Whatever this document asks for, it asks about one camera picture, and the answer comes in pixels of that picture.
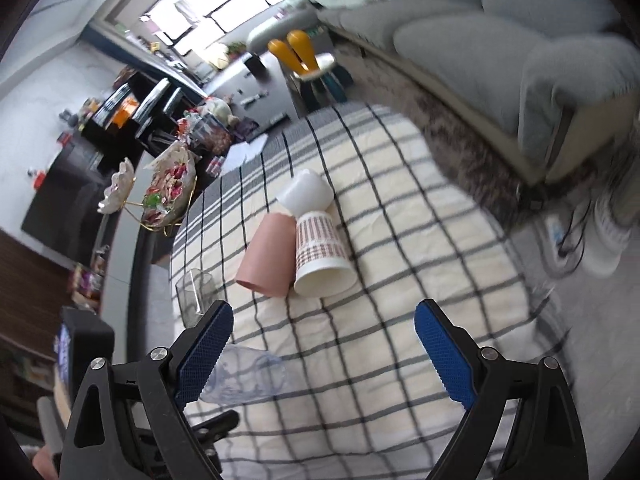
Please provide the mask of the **person's left hand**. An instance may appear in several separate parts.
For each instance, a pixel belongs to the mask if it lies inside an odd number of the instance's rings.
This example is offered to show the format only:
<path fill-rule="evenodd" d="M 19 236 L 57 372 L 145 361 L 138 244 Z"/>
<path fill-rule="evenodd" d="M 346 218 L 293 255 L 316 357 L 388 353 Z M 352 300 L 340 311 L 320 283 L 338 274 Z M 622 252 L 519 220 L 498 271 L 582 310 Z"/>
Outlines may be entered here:
<path fill-rule="evenodd" d="M 40 448 L 32 458 L 32 466 L 44 480 L 58 480 L 50 448 L 45 445 Z"/>

